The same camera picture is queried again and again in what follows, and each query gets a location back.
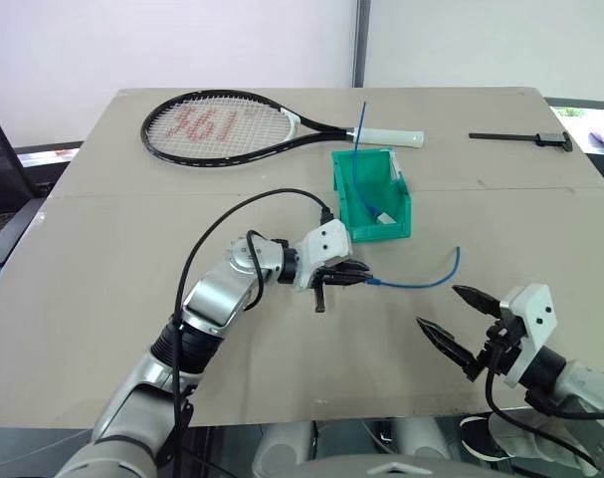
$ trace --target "sneaker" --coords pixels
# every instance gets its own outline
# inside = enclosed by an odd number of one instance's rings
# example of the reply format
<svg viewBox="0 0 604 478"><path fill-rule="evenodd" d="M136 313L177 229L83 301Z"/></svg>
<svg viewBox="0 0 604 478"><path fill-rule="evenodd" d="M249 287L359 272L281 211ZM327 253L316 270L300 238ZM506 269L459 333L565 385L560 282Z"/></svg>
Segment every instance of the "sneaker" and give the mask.
<svg viewBox="0 0 604 478"><path fill-rule="evenodd" d="M510 456L492 439L488 420L483 416L468 416L459 424L461 442L468 452L484 461L507 460Z"/></svg>

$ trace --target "racket handle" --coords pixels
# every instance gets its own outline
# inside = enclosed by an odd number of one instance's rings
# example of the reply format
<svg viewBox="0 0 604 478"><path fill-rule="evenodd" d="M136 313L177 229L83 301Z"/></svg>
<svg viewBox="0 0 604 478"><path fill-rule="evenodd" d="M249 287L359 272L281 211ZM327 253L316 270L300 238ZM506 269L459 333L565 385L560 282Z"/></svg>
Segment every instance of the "racket handle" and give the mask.
<svg viewBox="0 0 604 478"><path fill-rule="evenodd" d="M374 129L363 127L359 142L366 144L387 144L393 146L421 147L423 145L422 131L401 131L399 129ZM353 140L357 138L357 128L354 129Z"/></svg>

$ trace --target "table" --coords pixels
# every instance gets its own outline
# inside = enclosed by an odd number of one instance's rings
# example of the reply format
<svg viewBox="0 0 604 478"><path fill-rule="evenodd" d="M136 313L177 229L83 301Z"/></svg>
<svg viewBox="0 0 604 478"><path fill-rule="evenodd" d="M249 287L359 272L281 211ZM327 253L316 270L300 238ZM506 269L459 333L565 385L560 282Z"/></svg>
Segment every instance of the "table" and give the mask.
<svg viewBox="0 0 604 478"><path fill-rule="evenodd" d="M139 125L184 90L130 90L111 102L0 275L0 426L88 427L171 312L192 243L224 210L280 186L336 206L329 153L314 144L254 164L203 170L150 156ZM558 328L549 345L604 367L604 180L576 147L469 140L467 132L536 132L560 125L533 89L261 90L329 123L423 129L421 149L396 148L413 195L410 239L357 244L386 280L454 283L503 296L551 287ZM225 223L188 284L249 228L293 241L315 227L303 198L271 199ZM477 352L490 321L447 286L372 286L312 292L277 285L243 316L195 393L192 424L473 412L483 382L468 382L418 329L440 323ZM498 383L501 406L521 390Z"/></svg>

